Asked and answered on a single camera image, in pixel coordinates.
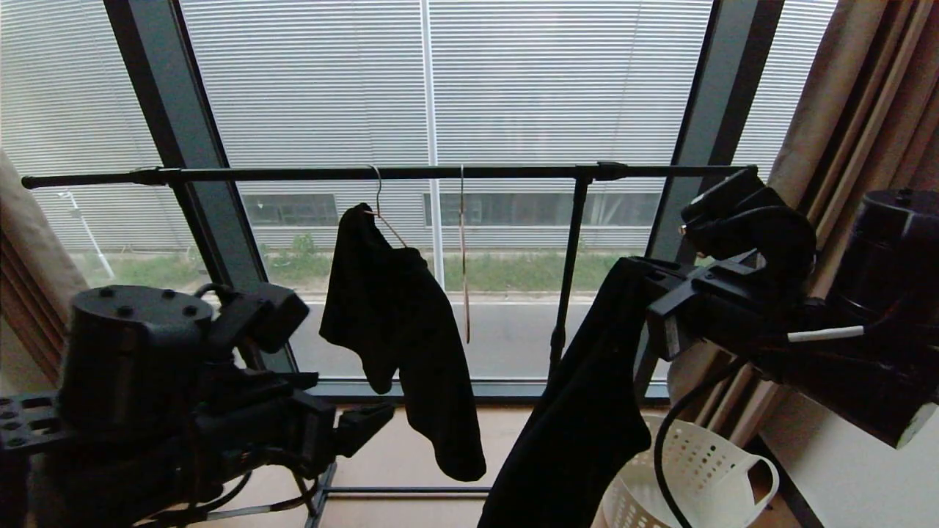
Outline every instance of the wire hanger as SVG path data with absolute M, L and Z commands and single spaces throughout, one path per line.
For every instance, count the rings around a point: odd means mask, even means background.
M 378 167 L 374 165 L 368 166 L 372 167 L 372 170 L 375 171 L 375 176 L 378 177 L 378 192 L 375 193 L 375 210 L 367 212 L 381 220 L 381 222 L 391 230 L 392 234 L 394 234 L 398 241 L 401 242 L 401 245 L 408 247 L 408 244 L 404 239 L 401 238 L 401 235 L 399 235 L 398 232 L 394 230 L 394 227 L 392 227 L 392 225 L 389 224 L 387 220 L 385 220 L 385 217 L 381 216 L 381 171 L 379 171 Z
M 466 325 L 467 345 L 470 343 L 470 289 L 467 286 L 467 238 L 464 226 L 466 212 L 463 194 L 463 164 L 460 164 L 460 255 L 463 259 L 463 323 Z

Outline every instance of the brown curtain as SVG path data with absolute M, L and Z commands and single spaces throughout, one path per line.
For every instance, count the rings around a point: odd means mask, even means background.
M 0 313 L 42 373 L 55 383 L 69 299 L 87 283 L 3 150 L 0 231 Z
M 770 186 L 816 226 L 820 260 L 810 293 L 824 297 L 868 191 L 936 189 L 939 3 L 841 0 L 825 31 Z M 691 350 L 674 362 L 680 397 L 728 354 Z M 742 445 L 781 396 L 749 366 L 683 416 Z

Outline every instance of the building window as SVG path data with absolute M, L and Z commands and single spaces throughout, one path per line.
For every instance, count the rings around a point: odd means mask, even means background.
M 652 225 L 659 194 L 589 194 L 584 207 L 584 225 Z M 466 225 L 570 225 L 574 206 L 565 193 L 473 193 L 464 194 Z M 459 225 L 460 195 L 440 195 L 444 225 Z M 425 225 L 432 225 L 430 194 L 423 196 Z
M 336 200 L 332 194 L 246 194 L 248 219 L 255 227 L 337 225 Z

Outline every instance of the baseboard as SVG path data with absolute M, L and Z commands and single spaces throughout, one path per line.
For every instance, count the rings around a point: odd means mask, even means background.
M 773 455 L 773 452 L 769 450 L 769 446 L 766 445 L 766 442 L 764 442 L 759 435 L 747 444 L 747 451 L 754 455 L 769 458 L 770 461 L 773 462 L 773 465 L 779 470 L 778 495 L 786 502 L 786 505 L 793 512 L 795 519 L 799 521 L 799 525 L 802 526 L 802 528 L 824 528 L 824 525 L 822 525 L 822 522 L 815 515 L 815 512 L 812 511 L 811 506 L 808 505 L 805 497 L 802 496 L 799 488 L 795 486 L 792 478 L 786 473 L 786 468 L 779 463 L 779 459 L 776 458 L 776 455 Z

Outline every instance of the laundry basket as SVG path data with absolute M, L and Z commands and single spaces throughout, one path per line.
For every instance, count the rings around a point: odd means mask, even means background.
M 662 418 L 643 418 L 655 438 Z M 769 493 L 754 504 L 747 472 L 758 462 L 769 467 L 773 483 Z M 772 462 L 680 420 L 669 428 L 662 470 L 675 502 L 695 528 L 749 526 L 779 489 L 779 472 Z M 655 481 L 652 449 L 623 466 L 607 488 L 601 507 L 609 528 L 678 527 Z

